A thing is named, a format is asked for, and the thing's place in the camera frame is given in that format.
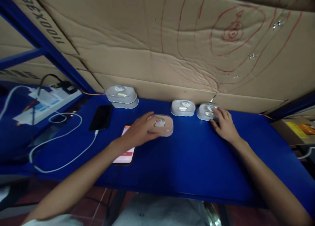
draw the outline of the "white charging cable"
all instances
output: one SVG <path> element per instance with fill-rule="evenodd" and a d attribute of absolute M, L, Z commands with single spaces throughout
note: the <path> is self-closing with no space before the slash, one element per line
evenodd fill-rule
<path fill-rule="evenodd" d="M 304 156 L 298 157 L 298 159 L 304 159 L 304 158 L 308 157 L 312 153 L 312 149 L 315 149 L 315 147 L 310 147 L 308 150 L 308 153 Z"/>
<path fill-rule="evenodd" d="M 58 136 L 58 137 L 55 137 L 55 138 L 52 138 L 52 139 L 50 139 L 50 140 L 48 140 L 48 141 L 45 141 L 45 142 L 43 142 L 43 143 L 41 143 L 41 144 L 35 146 L 35 147 L 30 151 L 30 153 L 29 153 L 29 160 L 30 160 L 30 163 L 31 163 L 31 164 L 33 164 L 33 152 L 34 152 L 38 147 L 40 147 L 41 145 L 43 145 L 43 144 L 45 144 L 45 143 L 51 142 L 51 141 L 53 141 L 53 140 L 55 140 L 55 139 L 58 139 L 58 138 L 61 138 L 61 137 L 64 137 L 64 136 L 70 134 L 70 133 L 73 132 L 75 129 L 77 129 L 77 128 L 81 125 L 81 123 L 82 123 L 82 117 L 81 117 L 80 115 L 78 115 L 78 114 L 75 114 L 75 113 L 60 113 L 60 114 L 73 114 L 73 115 L 76 115 L 76 116 L 78 116 L 78 117 L 80 118 L 80 122 L 79 122 L 79 124 L 78 124 L 74 129 L 72 129 L 72 130 L 69 131 L 68 133 L 66 133 L 66 134 L 64 134 L 64 135 L 61 135 L 61 136 Z M 33 164 L 34 168 L 37 169 L 37 170 L 38 170 L 39 172 L 41 172 L 41 173 L 51 173 L 51 172 L 55 172 L 55 171 L 57 171 L 57 170 L 60 170 L 60 169 L 62 169 L 62 168 L 64 168 L 64 167 L 66 167 L 67 165 L 69 165 L 69 164 L 71 164 L 73 161 L 75 161 L 77 158 L 79 158 L 84 152 L 86 152 L 86 151 L 92 146 L 92 144 L 94 143 L 94 141 L 95 141 L 95 139 L 96 139 L 97 134 L 98 134 L 98 130 L 96 130 L 95 133 L 94 133 L 94 139 L 93 139 L 92 143 L 91 143 L 84 151 L 82 151 L 76 158 L 74 158 L 73 160 L 71 160 L 71 161 L 68 162 L 67 164 L 61 166 L 60 168 L 54 169 L 54 170 L 45 171 L 45 170 L 42 170 L 41 168 L 39 168 L 38 166 L 36 166 L 36 165 Z"/>
<path fill-rule="evenodd" d="M 8 108 L 8 104 L 9 104 L 9 101 L 10 101 L 10 99 L 11 99 L 11 96 L 12 96 L 13 92 L 14 92 L 16 89 L 20 88 L 20 87 L 25 87 L 25 88 L 28 88 L 29 90 L 31 89 L 30 87 L 20 85 L 20 86 L 14 87 L 14 88 L 9 92 L 8 97 L 7 97 L 7 99 L 6 99 L 6 102 L 4 103 L 3 110 L 2 110 L 1 113 L 0 113 L 0 121 L 1 121 L 1 119 L 2 119 L 2 117 L 3 117 L 3 115 L 4 115 L 4 112 L 5 112 L 5 111 L 7 110 L 7 108 Z"/>
<path fill-rule="evenodd" d="M 3 117 L 3 115 L 4 115 L 4 113 L 5 113 L 5 111 L 6 111 L 7 108 L 8 108 L 8 104 L 9 104 L 9 101 L 10 101 L 10 99 L 11 99 L 11 97 L 12 97 L 13 92 L 14 92 L 16 89 L 20 88 L 20 87 L 28 88 L 30 91 L 32 90 L 32 88 L 27 87 L 27 86 L 23 86 L 23 85 L 14 87 L 14 88 L 9 92 L 8 97 L 7 97 L 7 99 L 6 99 L 6 101 L 5 101 L 5 104 L 4 104 L 4 106 L 3 106 L 3 110 L 2 110 L 1 113 L 0 113 L 0 121 L 1 121 L 1 119 L 2 119 L 2 117 Z M 38 100 L 43 106 L 45 106 L 45 107 L 47 107 L 47 108 L 50 109 L 50 107 L 46 106 L 44 103 L 42 103 L 42 102 L 39 100 L 39 97 L 38 97 L 38 96 L 37 96 L 37 100 Z M 70 134 L 71 132 L 73 132 L 74 130 L 76 130 L 76 129 L 82 124 L 82 120 L 83 120 L 82 117 L 81 117 L 80 115 L 76 114 L 76 113 L 59 113 L 59 112 L 57 112 L 57 111 L 55 111 L 55 113 L 56 113 L 55 115 L 51 116 L 51 117 L 48 119 L 49 122 L 51 122 L 51 123 L 61 123 L 61 122 L 64 122 L 64 121 L 67 119 L 67 117 L 66 117 L 64 114 L 76 115 L 76 116 L 78 116 L 78 117 L 80 118 L 80 122 L 79 122 L 79 124 L 78 124 L 74 129 L 72 129 L 72 130 L 69 131 L 68 133 L 66 133 L 66 134 L 64 134 L 64 135 L 61 135 L 61 136 L 58 136 L 58 137 L 55 137 L 55 138 L 52 138 L 52 139 L 50 139 L 50 140 L 48 140 L 48 141 L 45 141 L 45 142 L 43 142 L 43 143 L 41 143 L 41 144 L 35 146 L 35 147 L 30 151 L 30 153 L 29 153 L 29 160 L 30 160 L 30 163 L 34 166 L 35 169 L 37 169 L 37 170 L 38 170 L 39 172 L 41 172 L 41 173 L 51 173 L 51 172 L 60 170 L 60 169 L 62 169 L 62 168 L 64 168 L 64 167 L 66 167 L 67 165 L 71 164 L 73 161 L 75 161 L 77 158 L 79 158 L 84 152 L 86 152 L 86 151 L 93 145 L 93 143 L 94 143 L 94 141 L 95 141 L 95 139 L 96 139 L 96 136 L 97 136 L 97 134 L 98 134 L 98 130 L 96 130 L 95 133 L 94 133 L 94 139 L 93 139 L 92 143 L 91 143 L 84 151 L 82 151 L 76 158 L 74 158 L 73 160 L 71 160 L 69 163 L 63 165 L 62 167 L 60 167 L 60 168 L 58 168 L 58 169 L 49 170 L 49 171 L 42 170 L 41 168 L 39 168 L 38 166 L 36 166 L 36 165 L 33 164 L 33 152 L 34 152 L 38 147 L 40 147 L 41 145 L 44 145 L 45 143 L 51 142 L 51 141 L 53 141 L 53 140 L 55 140 L 55 139 L 58 139 L 58 138 L 61 138 L 61 137 L 64 137 L 64 136 Z M 62 121 L 60 121 L 60 122 L 53 122 L 51 119 L 54 118 L 54 117 L 57 116 L 57 115 L 62 115 L 62 116 L 64 116 L 65 118 L 64 118 Z"/>

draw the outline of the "yellow label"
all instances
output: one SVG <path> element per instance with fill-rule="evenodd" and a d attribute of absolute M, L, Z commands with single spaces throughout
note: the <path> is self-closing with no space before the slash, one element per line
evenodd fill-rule
<path fill-rule="evenodd" d="M 285 122 L 299 138 L 308 138 L 308 136 L 295 123 Z"/>

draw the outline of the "smartphone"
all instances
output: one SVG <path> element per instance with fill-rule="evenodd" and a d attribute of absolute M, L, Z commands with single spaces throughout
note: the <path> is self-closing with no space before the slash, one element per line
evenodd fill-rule
<path fill-rule="evenodd" d="M 130 128 L 131 124 L 126 124 L 124 127 L 124 130 L 122 131 L 122 136 L 125 134 L 125 132 Z M 134 157 L 134 151 L 135 148 L 133 147 L 129 151 L 125 152 L 121 156 L 119 156 L 116 160 L 114 160 L 113 164 L 117 165 L 130 165 L 132 163 L 133 157 Z"/>
<path fill-rule="evenodd" d="M 102 130 L 108 128 L 113 111 L 112 105 L 99 106 L 89 127 L 89 131 Z"/>

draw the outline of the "hand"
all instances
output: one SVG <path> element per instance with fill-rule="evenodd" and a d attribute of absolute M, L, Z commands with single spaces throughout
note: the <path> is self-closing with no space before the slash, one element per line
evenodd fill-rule
<path fill-rule="evenodd" d="M 158 120 L 153 113 L 154 112 L 148 112 L 138 118 L 124 135 L 117 139 L 119 143 L 123 143 L 124 146 L 127 146 L 126 151 L 133 147 L 141 146 L 143 143 L 161 136 L 159 133 L 148 133 L 148 129 L 150 129 L 155 121 Z"/>
<path fill-rule="evenodd" d="M 233 124 L 232 115 L 228 111 L 220 107 L 218 107 L 218 109 L 212 109 L 212 111 L 218 116 L 220 127 L 213 119 L 211 119 L 210 122 L 220 137 L 230 143 L 242 140 Z"/>

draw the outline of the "blue table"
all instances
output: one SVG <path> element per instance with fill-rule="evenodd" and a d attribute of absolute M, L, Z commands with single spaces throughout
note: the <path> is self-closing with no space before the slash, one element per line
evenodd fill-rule
<path fill-rule="evenodd" d="M 23 85 L 31 88 L 37 88 L 37 85 L 19 84 L 15 82 L 1 81 L 1 85 L 10 90 L 16 86 Z M 22 111 L 33 101 L 34 99 L 28 96 L 30 91 L 27 88 L 18 88 L 13 93 L 8 108 L 4 113 L 3 118 L 0 120 L 0 162 L 8 159 L 12 159 L 16 156 L 23 155 L 27 149 L 25 149 L 32 141 L 32 137 L 35 139 L 42 134 L 52 123 L 48 119 L 31 127 L 30 125 L 17 126 L 17 121 L 13 120 L 15 116 L 22 113 Z M 60 113 L 67 110 L 70 106 L 76 103 L 82 96 L 79 96 L 60 108 Z M 6 96 L 0 97 L 0 111 L 4 106 Z"/>
<path fill-rule="evenodd" d="M 35 156 L 36 165 L 43 170 L 55 169 L 81 153 L 93 140 L 94 132 L 89 132 L 88 128 L 96 108 L 106 104 L 109 102 L 105 96 L 93 97 L 78 112 L 83 117 L 82 125 L 66 137 L 47 144 Z M 148 111 L 155 111 L 173 118 L 173 134 L 136 148 L 130 166 L 122 167 L 119 175 L 120 167 L 110 166 L 96 185 L 263 207 L 262 199 L 230 146 L 217 136 L 208 122 L 201 121 L 196 114 L 193 117 L 174 116 L 170 105 L 170 102 L 140 99 L 135 109 L 114 109 L 109 129 L 99 132 L 86 153 L 57 172 L 38 176 L 63 180 L 119 137 L 125 124 L 134 122 Z M 266 117 L 241 112 L 231 114 L 240 135 L 314 216 L 315 181 Z M 71 119 L 58 135 L 67 133 L 78 121 L 78 117 Z M 31 165 L 0 168 L 0 172 L 3 171 L 29 175 Z"/>

